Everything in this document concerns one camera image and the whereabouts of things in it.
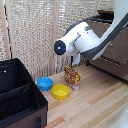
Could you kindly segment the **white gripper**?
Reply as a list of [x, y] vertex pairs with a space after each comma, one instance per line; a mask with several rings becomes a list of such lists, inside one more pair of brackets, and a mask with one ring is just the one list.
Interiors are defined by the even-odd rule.
[[80, 63], [80, 53], [73, 56], [72, 66]]

